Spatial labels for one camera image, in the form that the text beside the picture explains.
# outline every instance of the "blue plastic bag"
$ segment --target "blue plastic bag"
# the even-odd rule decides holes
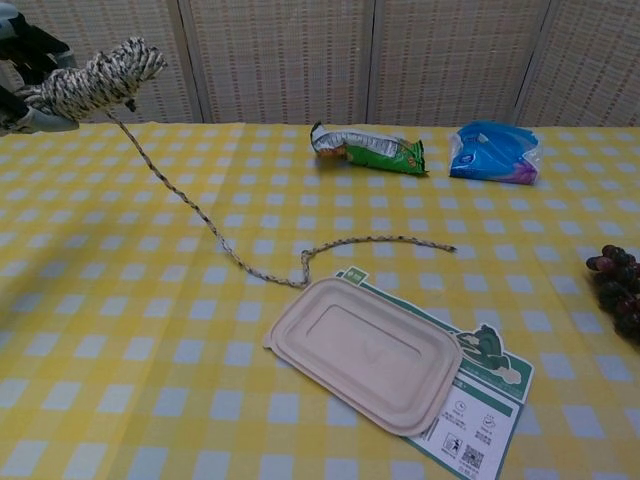
[[[542,145],[524,128],[473,122],[451,137],[451,177],[533,185],[541,163]]]

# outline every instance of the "coiled rope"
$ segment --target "coiled rope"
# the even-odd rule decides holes
[[[109,54],[98,53],[83,69],[54,71],[41,85],[27,86],[16,93],[25,103],[44,113],[56,114],[72,120],[81,120],[89,114],[104,110],[136,147],[149,169],[162,183],[184,203],[189,205],[209,227],[222,249],[245,272],[266,282],[302,289],[311,283],[310,260],[317,254],[339,245],[369,242],[401,242],[455,252],[455,247],[404,235],[376,235],[348,237],[323,243],[300,253],[302,280],[278,277],[249,265],[233,250],[215,223],[183,191],[173,185],[158,170],[129,129],[108,108],[123,102],[132,108],[141,84],[157,76],[166,67],[162,53],[155,47],[147,47],[141,38],[130,38]]]

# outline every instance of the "green snack bag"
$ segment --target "green snack bag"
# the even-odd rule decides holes
[[[358,130],[332,132],[317,122],[311,129],[311,146],[320,158],[346,158],[354,165],[414,175],[427,172],[420,140],[411,143]]]

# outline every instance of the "dark grape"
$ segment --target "dark grape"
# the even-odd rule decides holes
[[[624,315],[624,314],[633,312],[635,308],[636,308],[635,299],[625,298],[623,300],[620,300],[616,305],[616,312]]]
[[[618,332],[627,338],[638,338],[640,332],[640,313],[630,313],[616,317],[615,327]]]
[[[587,268],[589,270],[598,270],[598,267],[596,266],[596,260],[598,260],[598,257],[587,258]]]
[[[596,285],[602,285],[611,281],[611,277],[606,273],[598,272],[593,276],[593,281]]]
[[[618,299],[611,295],[603,295],[602,292],[598,294],[598,303],[603,310],[607,312],[614,312],[616,305],[618,305]]]
[[[607,257],[598,257],[595,259],[594,263],[596,265],[596,270],[599,270],[600,272],[610,272],[616,266],[613,260]]]
[[[634,278],[627,287],[631,293],[640,293],[640,279]]]
[[[613,260],[616,265],[624,267],[625,265],[629,264],[629,255],[625,253],[624,250],[620,249],[619,252],[613,254],[611,260]]]
[[[616,297],[624,294],[624,289],[619,283],[610,281],[600,286],[600,294],[609,297]]]
[[[600,308],[613,319],[616,332],[640,344],[640,264],[615,245],[605,245],[601,257],[591,257],[592,276]]]
[[[602,255],[611,258],[611,254],[613,254],[616,248],[618,247],[616,247],[615,245],[605,245],[604,247],[602,247]]]
[[[633,282],[636,278],[635,268],[624,267],[616,271],[616,280],[623,285]]]

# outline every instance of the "paper label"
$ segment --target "paper label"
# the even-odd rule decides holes
[[[455,335],[464,357],[440,415],[425,432],[406,440],[459,478],[498,478],[531,387],[533,365],[505,350],[499,332],[489,325],[463,332],[366,283],[368,273],[357,267],[336,276]]]

